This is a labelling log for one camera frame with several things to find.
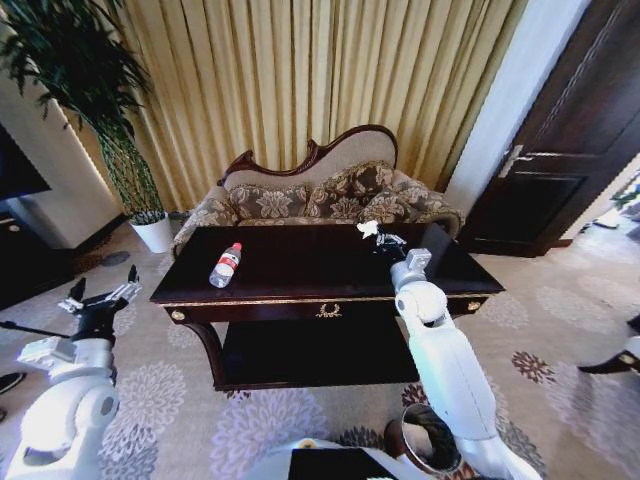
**water bottle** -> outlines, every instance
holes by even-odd
[[[240,250],[242,245],[240,243],[234,243],[227,248],[220,256],[218,263],[209,275],[209,283],[214,287],[224,288],[229,285],[233,272],[238,268],[240,263]]]

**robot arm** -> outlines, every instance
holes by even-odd
[[[411,250],[391,269],[396,308],[407,325],[409,350],[434,412],[447,424],[456,446],[480,474],[540,479],[504,444],[496,430],[496,401],[471,344],[451,319],[447,298],[427,282],[430,254]]]
[[[135,267],[113,292],[82,301],[80,280],[59,305],[79,321],[70,339],[28,344],[18,360],[47,370],[53,384],[29,407],[7,479],[98,479],[98,452],[119,399],[113,385],[114,315],[140,290]]]

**dark wooden door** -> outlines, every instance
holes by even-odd
[[[543,255],[640,152],[640,0],[591,3],[475,205],[470,251]]]

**carpet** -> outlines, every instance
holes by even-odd
[[[535,259],[476,256],[507,290],[456,323],[487,373],[501,435],[545,478],[640,476],[640,377],[575,368],[609,358],[631,335],[626,321],[640,312],[640,245],[625,232],[634,226],[592,227],[570,247]],[[121,408],[100,453],[105,479],[240,478],[269,449],[304,436],[381,447],[387,422],[426,399],[419,384],[215,392],[195,334],[148,302],[171,265],[168,255],[149,253],[123,225],[79,258],[76,270],[85,272],[87,294],[97,294],[122,283],[132,263],[143,290],[116,317]],[[69,287],[0,318],[70,333],[74,319],[56,307]],[[0,374],[24,370],[14,359],[38,338],[0,330]],[[26,408],[46,388],[45,374],[30,371],[0,397],[8,411],[0,423],[0,477]],[[471,476],[463,464],[444,478]]]

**sofa armrest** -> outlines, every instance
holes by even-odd
[[[394,171],[391,188],[399,198],[419,212],[416,223],[438,223],[452,238],[456,238],[460,233],[464,225],[464,216],[460,210],[445,201],[442,193],[429,190],[424,183],[400,170]]]
[[[171,255],[175,260],[185,243],[198,227],[229,227],[238,223],[238,215],[229,203],[229,194],[223,187],[213,187],[202,202],[193,209],[171,244]]]

